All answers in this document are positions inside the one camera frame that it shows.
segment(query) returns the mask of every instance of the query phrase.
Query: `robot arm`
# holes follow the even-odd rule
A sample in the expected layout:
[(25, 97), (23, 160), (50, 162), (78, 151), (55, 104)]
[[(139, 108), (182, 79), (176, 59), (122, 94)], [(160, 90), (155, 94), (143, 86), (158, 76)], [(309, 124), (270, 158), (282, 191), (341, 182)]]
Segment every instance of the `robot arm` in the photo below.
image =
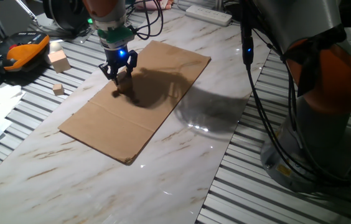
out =
[(127, 74), (131, 77), (133, 68), (137, 65), (137, 53), (128, 51), (127, 43), (134, 39), (134, 33), (124, 26), (126, 21), (126, 6), (124, 0), (83, 0), (89, 21), (98, 30), (101, 46), (104, 48), (106, 63), (99, 68), (104, 75), (118, 85), (119, 68), (126, 66)]

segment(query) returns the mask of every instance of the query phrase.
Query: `metal grating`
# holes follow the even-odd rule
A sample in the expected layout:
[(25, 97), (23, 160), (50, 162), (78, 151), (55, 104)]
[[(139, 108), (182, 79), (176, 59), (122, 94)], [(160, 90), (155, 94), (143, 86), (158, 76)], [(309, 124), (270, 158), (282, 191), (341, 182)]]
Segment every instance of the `metal grating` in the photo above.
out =
[[(145, 14), (130, 16), (133, 26), (139, 26)], [(7, 79), (7, 83), (22, 85), (26, 92), (19, 104), (8, 114), (10, 127), (0, 137), (0, 164), (38, 125), (55, 110), (105, 60), (105, 53), (96, 33), (84, 44), (61, 42), (72, 65), (70, 70), (56, 73), (49, 65), (39, 65), (30, 72), (20, 72)], [(63, 96), (55, 96), (52, 85), (61, 83)]]
[[(278, 128), (288, 113), (288, 73), (276, 54), (268, 55), (255, 87)], [(196, 223), (351, 223), (351, 190), (308, 195), (277, 184), (260, 161), (266, 138), (250, 96)]]

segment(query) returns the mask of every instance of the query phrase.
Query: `orange object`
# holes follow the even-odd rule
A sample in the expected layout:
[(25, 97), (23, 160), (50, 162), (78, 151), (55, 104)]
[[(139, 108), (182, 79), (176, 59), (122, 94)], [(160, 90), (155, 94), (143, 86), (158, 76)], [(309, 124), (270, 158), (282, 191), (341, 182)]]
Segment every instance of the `orange object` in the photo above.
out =
[(27, 31), (13, 34), (0, 43), (0, 73), (18, 71), (44, 52), (50, 42), (47, 34)]
[(5, 67), (6, 70), (21, 68), (27, 62), (32, 60), (38, 53), (40, 53), (45, 46), (50, 42), (50, 37), (46, 36), (39, 44), (24, 44), (14, 47), (8, 51), (7, 59), (15, 59), (17, 62), (13, 66)]
[(118, 0), (83, 0), (83, 3), (90, 15), (104, 17), (116, 7)]
[[(291, 48), (305, 40), (296, 42)], [(294, 81), (299, 84), (302, 66), (287, 59)], [(321, 74), (315, 88), (303, 97), (310, 107), (320, 113), (351, 112), (351, 56), (338, 45), (320, 52)]]

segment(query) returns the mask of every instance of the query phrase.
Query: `table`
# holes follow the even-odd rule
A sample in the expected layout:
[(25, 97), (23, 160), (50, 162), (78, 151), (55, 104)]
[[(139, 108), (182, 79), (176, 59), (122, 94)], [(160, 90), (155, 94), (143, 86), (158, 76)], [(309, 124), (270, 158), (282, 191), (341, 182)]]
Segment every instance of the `table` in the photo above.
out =
[[(0, 223), (195, 221), (251, 89), (238, 26), (164, 17), (152, 39), (212, 61), (135, 162), (120, 164), (57, 129), (107, 84), (96, 71), (0, 165)], [(136, 39), (129, 49), (148, 43)], [(257, 79), (269, 50), (255, 44)]]

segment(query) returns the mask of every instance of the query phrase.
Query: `black device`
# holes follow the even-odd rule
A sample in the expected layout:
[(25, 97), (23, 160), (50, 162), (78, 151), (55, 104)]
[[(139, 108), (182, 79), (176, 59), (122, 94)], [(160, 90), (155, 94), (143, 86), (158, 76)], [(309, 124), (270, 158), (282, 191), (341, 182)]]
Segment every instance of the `black device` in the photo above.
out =
[(43, 0), (43, 8), (47, 18), (63, 30), (77, 34), (82, 27), (88, 27), (90, 16), (82, 0)]

